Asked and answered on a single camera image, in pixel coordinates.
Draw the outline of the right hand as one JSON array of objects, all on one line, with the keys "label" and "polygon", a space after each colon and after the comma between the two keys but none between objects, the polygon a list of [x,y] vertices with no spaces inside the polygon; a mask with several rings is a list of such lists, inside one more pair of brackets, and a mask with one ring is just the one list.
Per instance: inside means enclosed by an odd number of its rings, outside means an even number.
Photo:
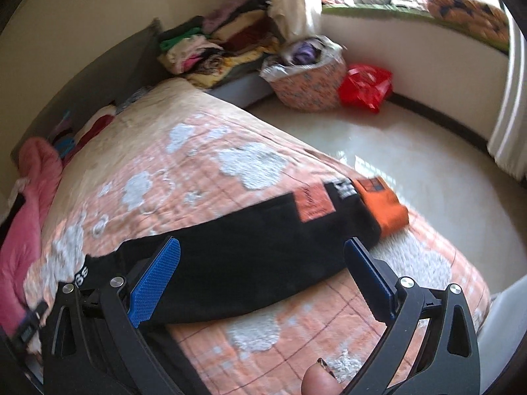
[{"label": "right hand", "polygon": [[305,371],[301,383],[302,395],[340,395],[343,388],[326,361],[319,357]]}]

